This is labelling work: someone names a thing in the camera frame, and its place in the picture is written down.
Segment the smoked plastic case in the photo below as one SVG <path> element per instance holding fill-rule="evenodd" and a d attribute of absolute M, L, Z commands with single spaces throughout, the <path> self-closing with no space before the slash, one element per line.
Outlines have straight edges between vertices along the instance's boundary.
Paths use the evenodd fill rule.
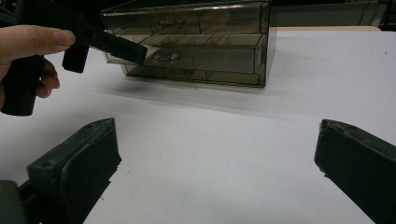
<path fill-rule="evenodd" d="M 106 30 L 148 48 L 129 77 L 264 87 L 275 44 L 269 1 L 139 1 L 102 11 Z"/>

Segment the drawer handle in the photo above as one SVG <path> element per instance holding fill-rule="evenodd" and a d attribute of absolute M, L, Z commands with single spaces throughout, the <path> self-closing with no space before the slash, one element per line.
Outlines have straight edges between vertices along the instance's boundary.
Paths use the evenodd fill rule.
<path fill-rule="evenodd" d="M 194 75 L 194 70 L 192 69 L 182 69 L 182 68 L 171 68 L 168 74 L 172 77 L 176 75 L 184 75 L 185 77 L 191 77 Z"/>
<path fill-rule="evenodd" d="M 183 19 L 178 19 L 175 21 L 169 21 L 169 20 L 160 20 L 157 21 L 157 26 L 158 28 L 164 29 L 168 27 L 176 27 L 177 29 L 180 29 L 186 25 L 186 22 Z"/>
<path fill-rule="evenodd" d="M 163 56 L 161 53 L 157 53 L 154 55 L 151 60 L 154 61 L 155 63 L 157 62 L 169 62 L 169 63 L 175 63 L 179 59 L 178 54 L 173 53 L 171 56 Z"/>

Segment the black plastic piece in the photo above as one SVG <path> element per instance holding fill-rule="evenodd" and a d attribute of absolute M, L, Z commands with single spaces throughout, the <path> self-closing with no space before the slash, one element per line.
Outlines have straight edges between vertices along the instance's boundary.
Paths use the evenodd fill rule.
<path fill-rule="evenodd" d="M 100 11 L 120 5 L 130 0 L 54 0 L 55 2 L 69 7 L 82 15 L 92 24 L 105 29 L 100 18 Z"/>
<path fill-rule="evenodd" d="M 114 119 L 84 126 L 28 166 L 19 194 L 0 181 L 0 223 L 82 224 L 120 161 Z"/>
<path fill-rule="evenodd" d="M 18 186 L 13 181 L 0 180 L 0 223 L 28 223 Z"/>
<path fill-rule="evenodd" d="M 374 223 L 396 223 L 396 147 L 324 119 L 315 163 Z"/>
<path fill-rule="evenodd" d="M 35 106 L 35 87 L 43 71 L 44 57 L 32 56 L 12 62 L 3 83 L 6 100 L 1 112 L 16 116 L 29 116 Z"/>
<path fill-rule="evenodd" d="M 85 62 L 87 60 L 90 47 L 86 45 L 75 44 L 64 52 L 64 61 L 62 67 L 68 71 L 82 73 L 84 72 Z"/>
<path fill-rule="evenodd" d="M 3 3 L 0 4 L 0 24 L 2 26 L 32 24 L 73 32 L 77 40 L 76 47 L 65 54 L 63 65 L 66 70 L 82 73 L 89 47 L 134 63 L 143 64 L 146 59 L 147 49 L 145 47 L 104 32 L 100 26 L 89 23 L 82 14 L 56 2 L 50 0 L 5 0 L 1 3 Z M 37 77 L 41 73 L 41 71 L 37 72 L 38 66 L 38 64 L 32 64 L 29 61 L 29 63 L 19 65 L 23 72 L 16 73 L 12 70 L 8 72 L 7 77 L 14 78 L 7 85 L 10 85 L 10 88 L 15 91 L 8 92 L 6 89 L 5 107 L 7 110 L 2 110 L 2 112 L 17 116 L 32 114 L 35 101 L 26 99 L 31 99 L 30 92 L 34 90 L 31 86 L 37 83 Z M 17 81 L 25 79 L 31 81 L 30 89 L 19 87 L 20 82 Z"/>

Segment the table surface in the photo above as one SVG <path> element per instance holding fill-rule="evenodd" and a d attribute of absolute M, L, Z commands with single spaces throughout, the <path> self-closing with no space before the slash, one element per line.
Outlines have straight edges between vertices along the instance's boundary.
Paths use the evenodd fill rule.
<path fill-rule="evenodd" d="M 322 119 L 396 144 L 396 34 L 283 31 L 262 89 L 124 77 L 91 50 L 32 117 L 0 115 L 0 179 L 90 122 L 123 159 L 86 223 L 372 223 L 314 163 Z"/>

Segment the finger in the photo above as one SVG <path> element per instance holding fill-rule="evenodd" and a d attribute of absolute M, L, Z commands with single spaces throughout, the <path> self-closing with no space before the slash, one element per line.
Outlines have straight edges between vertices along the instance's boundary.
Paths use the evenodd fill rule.
<path fill-rule="evenodd" d="M 46 87 L 43 83 L 38 84 L 35 88 L 35 94 L 40 98 L 47 98 L 50 96 L 51 89 Z"/>
<path fill-rule="evenodd" d="M 44 62 L 41 83 L 50 89 L 58 89 L 61 86 L 55 67 L 47 60 Z"/>
<path fill-rule="evenodd" d="M 0 64 L 12 60 L 64 51 L 75 43 L 70 31 L 17 25 L 0 29 Z"/>
<path fill-rule="evenodd" d="M 3 80 L 4 76 L 8 73 L 11 63 L 0 63 L 0 81 Z"/>

